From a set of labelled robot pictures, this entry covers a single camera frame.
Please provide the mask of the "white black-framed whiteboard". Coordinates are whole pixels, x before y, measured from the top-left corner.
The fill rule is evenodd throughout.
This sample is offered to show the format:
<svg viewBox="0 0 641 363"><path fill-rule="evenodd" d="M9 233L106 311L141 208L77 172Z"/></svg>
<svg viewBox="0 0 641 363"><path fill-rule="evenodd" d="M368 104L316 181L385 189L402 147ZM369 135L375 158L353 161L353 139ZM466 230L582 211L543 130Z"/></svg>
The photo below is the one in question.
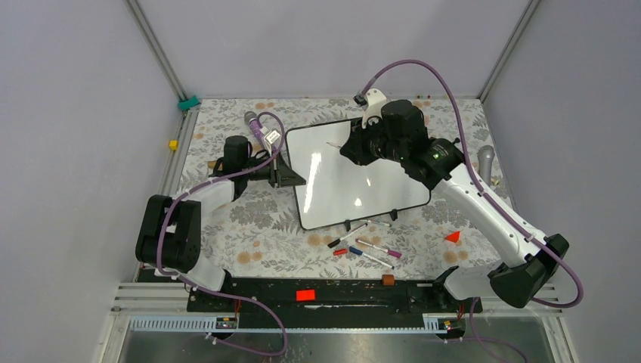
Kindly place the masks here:
<svg viewBox="0 0 641 363"><path fill-rule="evenodd" d="M306 180L294 195L306 231L426 205L429 190L397 163L377 160L357 166L326 144L343 145L349 120L293 128L286 133L291 169Z"/></svg>

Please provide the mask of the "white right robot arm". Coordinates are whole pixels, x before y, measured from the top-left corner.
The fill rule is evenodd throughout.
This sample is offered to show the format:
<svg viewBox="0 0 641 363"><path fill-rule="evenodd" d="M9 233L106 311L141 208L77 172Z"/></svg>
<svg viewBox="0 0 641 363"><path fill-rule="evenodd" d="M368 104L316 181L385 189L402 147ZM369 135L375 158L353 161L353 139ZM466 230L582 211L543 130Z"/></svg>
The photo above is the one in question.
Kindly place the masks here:
<svg viewBox="0 0 641 363"><path fill-rule="evenodd" d="M358 166L378 160L400 164L405 174L458 208L499 253L500 260L473 268L453 267L441 274L433 299L451 312L464 299L499 297L521 309L560 266L569 243L545 235L510 209L466 160L460 147L428 135L423 112L410 101L371 104L350 122L339 152Z"/></svg>

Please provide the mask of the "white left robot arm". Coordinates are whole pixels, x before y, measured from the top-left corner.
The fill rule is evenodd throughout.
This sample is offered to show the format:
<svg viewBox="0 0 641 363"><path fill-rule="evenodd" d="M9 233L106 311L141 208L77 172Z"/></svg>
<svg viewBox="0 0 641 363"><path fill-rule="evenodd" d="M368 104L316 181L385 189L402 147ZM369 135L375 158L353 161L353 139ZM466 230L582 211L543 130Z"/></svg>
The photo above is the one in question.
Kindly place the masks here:
<svg viewBox="0 0 641 363"><path fill-rule="evenodd" d="M233 288L224 284L227 272L201 253L203 218L241 197L250 181L267 181L273 188L305 185L275 146L255 152L240 135L226 138L223 155L211 178L175 196L153 195L147 201L135 248L139 262L160 276L207 289L205 299L215 310L234 303Z"/></svg>

